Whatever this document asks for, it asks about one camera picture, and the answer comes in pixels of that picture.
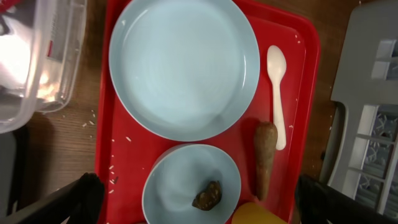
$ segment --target brown food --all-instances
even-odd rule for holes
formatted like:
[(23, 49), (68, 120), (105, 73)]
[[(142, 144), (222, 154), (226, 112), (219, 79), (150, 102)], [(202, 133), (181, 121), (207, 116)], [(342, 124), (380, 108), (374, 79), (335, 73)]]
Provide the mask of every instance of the brown food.
[(256, 152), (256, 195), (260, 201), (267, 198), (278, 131), (271, 122), (262, 122), (254, 135)]
[(193, 199), (192, 206), (203, 211), (210, 211), (220, 202), (222, 195), (220, 182), (211, 181), (207, 188)]

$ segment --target yellow object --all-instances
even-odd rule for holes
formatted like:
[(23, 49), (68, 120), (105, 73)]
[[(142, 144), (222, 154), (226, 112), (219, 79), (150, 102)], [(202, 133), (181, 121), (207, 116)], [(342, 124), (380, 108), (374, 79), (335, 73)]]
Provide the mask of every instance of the yellow object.
[(286, 224), (270, 211), (249, 202), (240, 206), (232, 217), (232, 224)]

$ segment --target plate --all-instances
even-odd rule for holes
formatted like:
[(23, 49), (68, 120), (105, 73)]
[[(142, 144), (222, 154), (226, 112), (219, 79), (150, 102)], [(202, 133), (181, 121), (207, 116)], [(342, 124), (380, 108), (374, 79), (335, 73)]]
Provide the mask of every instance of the plate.
[(176, 141), (222, 133), (257, 88), (259, 49), (231, 0), (134, 0), (111, 37), (121, 103), (149, 131)]

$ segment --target spoon handle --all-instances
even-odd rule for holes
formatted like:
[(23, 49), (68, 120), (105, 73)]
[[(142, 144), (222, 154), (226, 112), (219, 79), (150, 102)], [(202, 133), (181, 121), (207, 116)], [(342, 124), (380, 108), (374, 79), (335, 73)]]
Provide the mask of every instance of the spoon handle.
[(278, 130), (278, 140), (276, 143), (277, 150), (283, 150), (286, 146), (286, 130), (284, 113), (282, 110), (282, 100), (280, 98), (280, 85), (273, 84), (272, 91), (274, 95), (274, 125)]

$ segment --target black object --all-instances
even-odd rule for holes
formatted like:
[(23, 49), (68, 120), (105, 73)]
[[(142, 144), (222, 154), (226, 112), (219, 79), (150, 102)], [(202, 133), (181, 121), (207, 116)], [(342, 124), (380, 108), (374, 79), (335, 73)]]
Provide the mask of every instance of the black object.
[(396, 224), (392, 219), (376, 213), (337, 190), (301, 175), (295, 192), (296, 206), (302, 224), (383, 223)]
[(26, 126), (0, 134), (0, 219), (12, 213), (21, 195), (28, 142)]
[(0, 224), (95, 224), (104, 199), (104, 185), (96, 174), (85, 173), (79, 180), (0, 220)]

